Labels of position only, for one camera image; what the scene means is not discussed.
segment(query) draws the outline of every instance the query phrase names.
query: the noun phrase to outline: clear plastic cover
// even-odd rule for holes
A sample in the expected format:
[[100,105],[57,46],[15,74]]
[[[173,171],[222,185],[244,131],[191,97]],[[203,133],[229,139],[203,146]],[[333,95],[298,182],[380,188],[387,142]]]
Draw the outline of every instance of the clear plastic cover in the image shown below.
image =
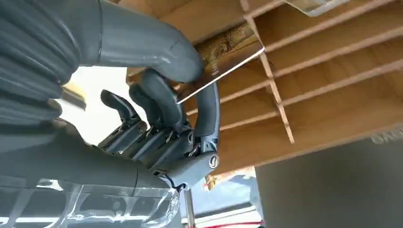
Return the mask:
[[350,0],[285,0],[310,17],[316,17]]
[[22,178],[0,175],[0,228],[166,226],[179,210],[174,189],[80,185],[40,179],[28,187]]

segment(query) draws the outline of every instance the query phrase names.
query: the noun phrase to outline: wooden board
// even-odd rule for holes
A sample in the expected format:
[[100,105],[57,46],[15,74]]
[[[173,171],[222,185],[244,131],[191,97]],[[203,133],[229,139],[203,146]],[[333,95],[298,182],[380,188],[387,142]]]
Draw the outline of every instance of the wooden board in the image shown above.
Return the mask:
[[243,21],[238,1],[192,0],[161,18],[199,43]]
[[161,18],[172,13],[176,8],[186,4],[190,0],[114,0],[114,3],[142,12],[143,14]]

